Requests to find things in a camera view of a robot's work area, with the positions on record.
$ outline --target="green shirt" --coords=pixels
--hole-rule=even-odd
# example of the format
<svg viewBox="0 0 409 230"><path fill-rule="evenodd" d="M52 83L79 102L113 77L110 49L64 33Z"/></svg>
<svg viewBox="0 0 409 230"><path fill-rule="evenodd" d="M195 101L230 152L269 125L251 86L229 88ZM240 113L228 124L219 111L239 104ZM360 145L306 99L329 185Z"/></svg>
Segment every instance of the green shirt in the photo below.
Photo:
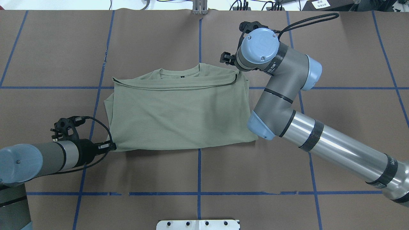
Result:
<svg viewBox="0 0 409 230"><path fill-rule="evenodd" d="M239 70L200 63L112 78L104 103L116 151L198 149L257 140L247 129L249 80Z"/></svg>

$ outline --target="metal bracket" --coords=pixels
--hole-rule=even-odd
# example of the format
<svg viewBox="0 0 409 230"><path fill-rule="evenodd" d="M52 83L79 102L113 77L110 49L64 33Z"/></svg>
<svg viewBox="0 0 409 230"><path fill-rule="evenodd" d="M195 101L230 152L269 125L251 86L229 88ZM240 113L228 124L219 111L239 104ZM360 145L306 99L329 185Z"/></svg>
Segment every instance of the metal bracket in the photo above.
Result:
<svg viewBox="0 0 409 230"><path fill-rule="evenodd" d="M240 230L239 220L159 221L156 230Z"/></svg>
<svg viewBox="0 0 409 230"><path fill-rule="evenodd" d="M193 14L207 14L207 0L193 0Z"/></svg>

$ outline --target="cloth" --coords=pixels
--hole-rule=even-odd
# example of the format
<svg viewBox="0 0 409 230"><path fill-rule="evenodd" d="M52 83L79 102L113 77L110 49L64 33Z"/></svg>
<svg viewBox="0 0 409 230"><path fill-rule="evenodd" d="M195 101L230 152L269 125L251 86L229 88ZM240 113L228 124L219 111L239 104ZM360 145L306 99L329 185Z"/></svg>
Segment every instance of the cloth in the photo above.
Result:
<svg viewBox="0 0 409 230"><path fill-rule="evenodd" d="M114 81L104 103L116 151L198 149L257 140L247 129L249 80L200 63Z"/></svg>

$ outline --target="white mounting plate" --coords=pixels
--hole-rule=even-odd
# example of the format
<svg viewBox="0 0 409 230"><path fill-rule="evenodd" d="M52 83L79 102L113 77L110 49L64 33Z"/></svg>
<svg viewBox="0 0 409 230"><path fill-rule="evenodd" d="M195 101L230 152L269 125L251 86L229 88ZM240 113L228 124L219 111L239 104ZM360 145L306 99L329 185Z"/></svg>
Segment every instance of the white mounting plate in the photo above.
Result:
<svg viewBox="0 0 409 230"><path fill-rule="evenodd" d="M240 230L239 220L159 221L156 230Z"/></svg>

